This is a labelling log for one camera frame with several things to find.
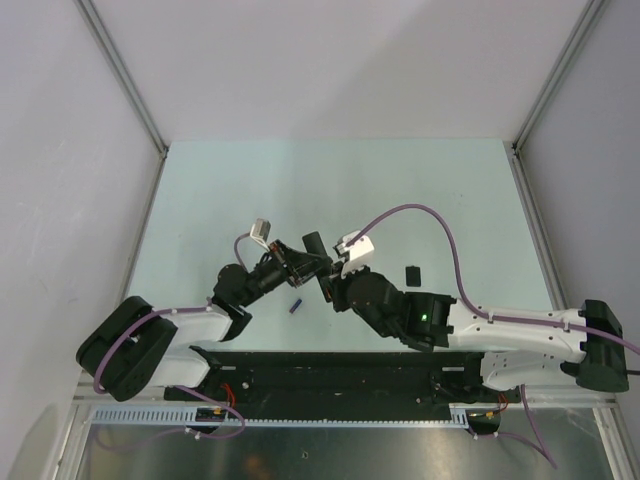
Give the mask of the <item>black battery cover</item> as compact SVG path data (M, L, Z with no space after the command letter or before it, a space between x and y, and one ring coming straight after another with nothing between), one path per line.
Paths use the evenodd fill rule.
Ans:
M422 284L421 269L418 266L405 267L405 283L407 287L418 288Z

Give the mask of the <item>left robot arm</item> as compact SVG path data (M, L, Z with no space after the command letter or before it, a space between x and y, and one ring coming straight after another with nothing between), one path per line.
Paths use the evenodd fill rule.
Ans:
M248 306L283 284L297 288L330 274L331 264L313 235L302 251L276 240L253 269L224 266L203 306L156 309L140 296L126 298L80 345L76 361L92 376L97 394L119 402L147 387L174 385L210 399L221 376L204 358L202 342L237 338L252 319Z

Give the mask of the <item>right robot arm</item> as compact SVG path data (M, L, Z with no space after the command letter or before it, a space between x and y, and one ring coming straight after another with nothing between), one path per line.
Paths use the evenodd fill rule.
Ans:
M489 310L448 295L400 291L367 267L330 274L319 284L335 311L353 311L383 338L423 353L478 352L461 376L473 401L563 377L596 392L629 389L621 324L603 301L556 311Z

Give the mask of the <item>black remote control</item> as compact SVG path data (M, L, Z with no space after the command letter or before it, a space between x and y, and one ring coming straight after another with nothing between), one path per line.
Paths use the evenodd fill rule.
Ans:
M321 235L318 231L310 232L302 237L302 242L307 254L317 260L331 262Z

